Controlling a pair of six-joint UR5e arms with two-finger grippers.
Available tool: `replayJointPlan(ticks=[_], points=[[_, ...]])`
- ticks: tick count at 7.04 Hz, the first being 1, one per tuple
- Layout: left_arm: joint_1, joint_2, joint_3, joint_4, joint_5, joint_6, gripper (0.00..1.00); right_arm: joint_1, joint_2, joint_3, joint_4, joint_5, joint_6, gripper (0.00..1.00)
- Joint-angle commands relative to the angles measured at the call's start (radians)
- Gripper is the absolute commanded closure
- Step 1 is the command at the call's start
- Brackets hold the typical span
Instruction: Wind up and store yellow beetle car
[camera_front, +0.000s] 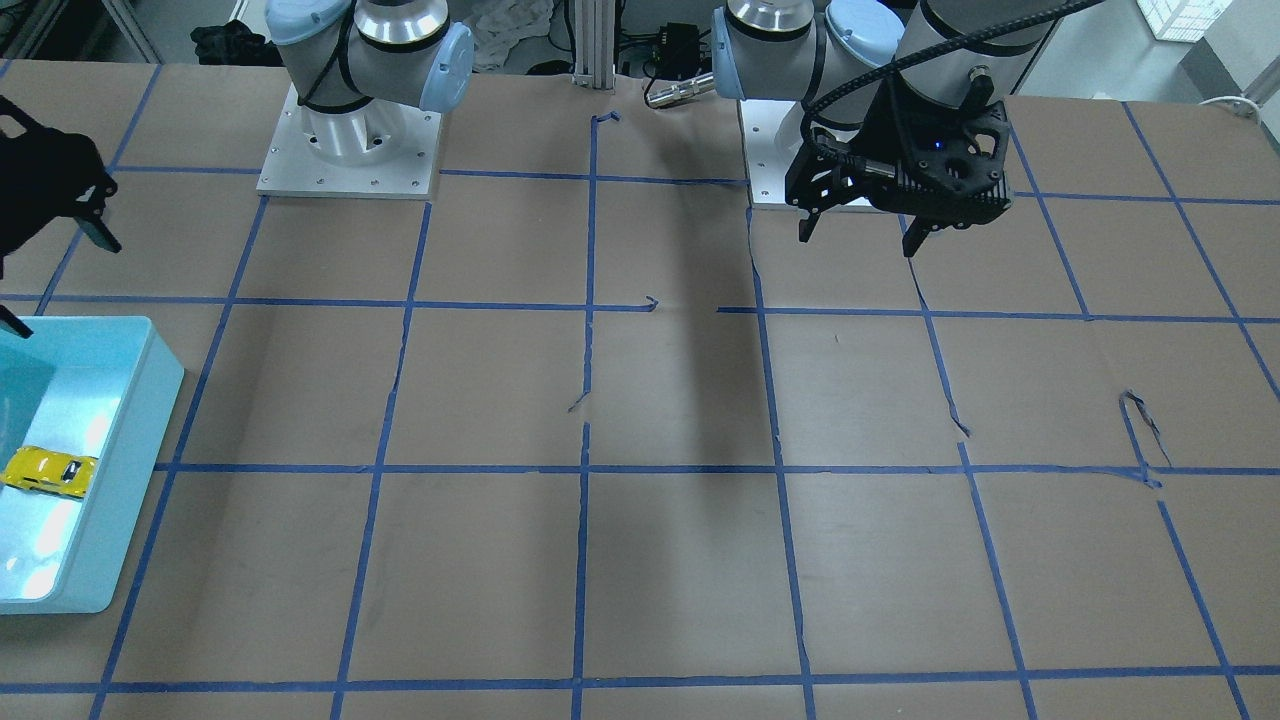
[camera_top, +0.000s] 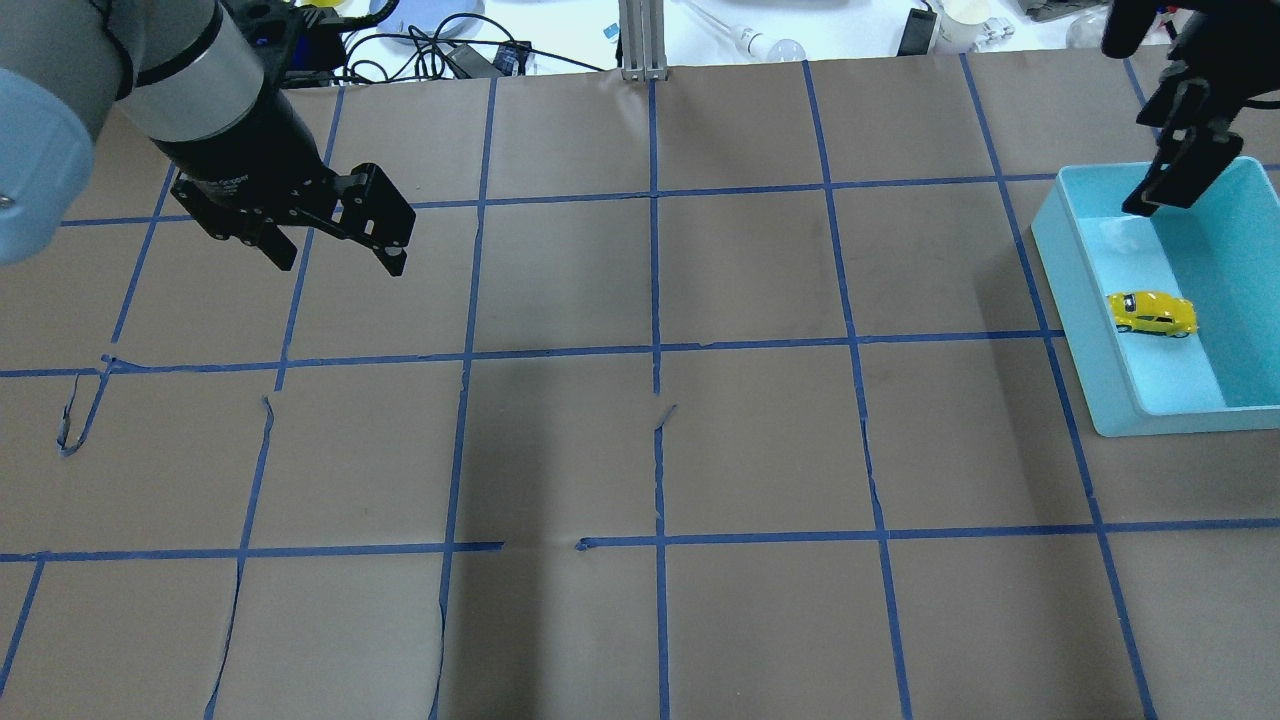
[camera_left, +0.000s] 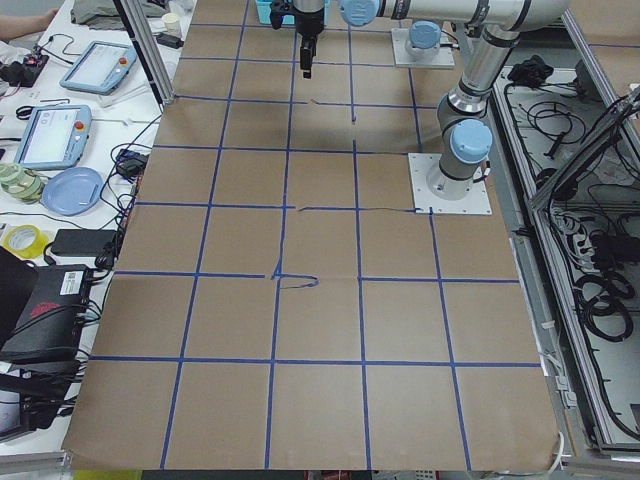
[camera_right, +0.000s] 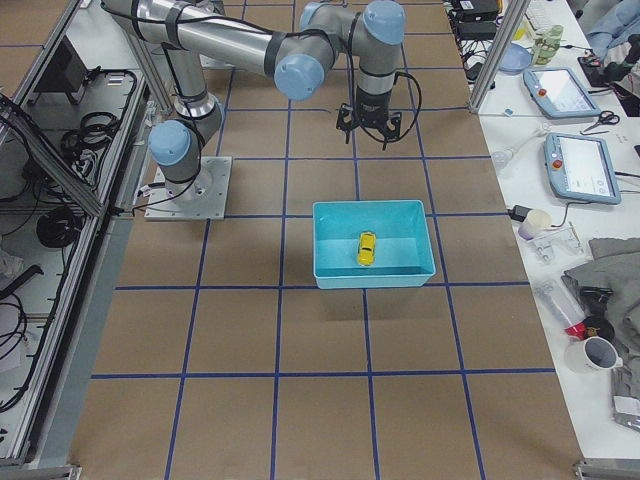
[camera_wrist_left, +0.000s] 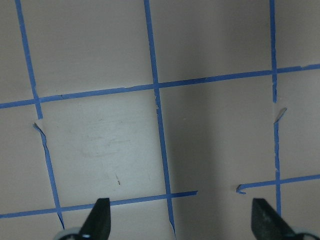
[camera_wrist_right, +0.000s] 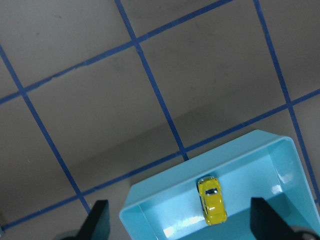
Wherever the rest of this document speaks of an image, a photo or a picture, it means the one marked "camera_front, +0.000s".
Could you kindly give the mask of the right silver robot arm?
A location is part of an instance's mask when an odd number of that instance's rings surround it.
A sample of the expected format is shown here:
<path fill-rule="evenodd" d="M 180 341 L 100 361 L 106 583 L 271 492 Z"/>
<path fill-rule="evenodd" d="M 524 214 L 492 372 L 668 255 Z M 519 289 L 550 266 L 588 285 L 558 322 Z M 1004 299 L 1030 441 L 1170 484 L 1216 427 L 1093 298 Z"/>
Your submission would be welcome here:
<path fill-rule="evenodd" d="M 19 61 L 3 81 L 3 256 L 58 238 L 22 268 L 35 307 L 118 305 L 209 319 L 237 292 L 270 197 L 310 214 L 282 227 L 282 283 L 330 249 L 344 278 L 404 256 L 410 204 L 434 181 L 435 128 L 474 70 L 471 29 L 443 1 L 270 1 L 283 67 Z"/>

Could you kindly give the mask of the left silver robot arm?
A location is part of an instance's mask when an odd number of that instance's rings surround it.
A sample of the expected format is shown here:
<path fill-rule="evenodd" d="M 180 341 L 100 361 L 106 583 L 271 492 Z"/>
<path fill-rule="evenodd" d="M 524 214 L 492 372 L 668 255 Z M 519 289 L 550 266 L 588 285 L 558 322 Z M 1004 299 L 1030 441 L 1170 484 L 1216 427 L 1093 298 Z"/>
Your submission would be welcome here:
<path fill-rule="evenodd" d="M 726 1 L 710 27 L 716 88 L 788 101 L 782 201 L 806 242 L 820 215 L 865 199 L 909 218 L 911 258 L 943 229 L 1012 205 L 1005 106 L 1068 1 Z"/>

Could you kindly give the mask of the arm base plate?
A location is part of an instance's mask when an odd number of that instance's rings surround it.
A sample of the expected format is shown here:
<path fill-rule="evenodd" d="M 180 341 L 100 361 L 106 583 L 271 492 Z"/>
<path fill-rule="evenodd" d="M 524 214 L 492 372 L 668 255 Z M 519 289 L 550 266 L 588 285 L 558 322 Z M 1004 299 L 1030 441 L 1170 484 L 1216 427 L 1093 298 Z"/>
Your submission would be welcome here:
<path fill-rule="evenodd" d="M 256 190 L 270 197 L 428 201 L 444 124 L 440 113 L 383 100 L 325 114 L 300 105 L 289 87 Z"/>
<path fill-rule="evenodd" d="M 740 100 L 742 155 L 751 205 L 756 210 L 795 211 L 786 202 L 785 176 L 801 147 L 797 101 Z"/>

